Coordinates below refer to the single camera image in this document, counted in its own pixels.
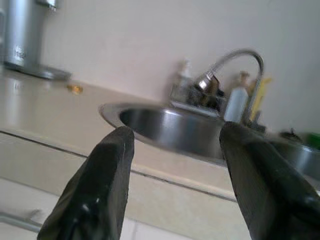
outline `cream wall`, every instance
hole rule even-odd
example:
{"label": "cream wall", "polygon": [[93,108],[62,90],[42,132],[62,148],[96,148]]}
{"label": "cream wall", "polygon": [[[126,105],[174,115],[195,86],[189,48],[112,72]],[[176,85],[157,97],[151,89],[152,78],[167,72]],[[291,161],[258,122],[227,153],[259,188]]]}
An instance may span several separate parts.
{"label": "cream wall", "polygon": [[[64,0],[48,13],[42,62],[73,79],[165,101],[184,57],[205,71],[235,48],[256,49],[273,77],[262,106],[272,131],[320,132],[319,0]],[[243,57],[219,74],[226,88]]]}

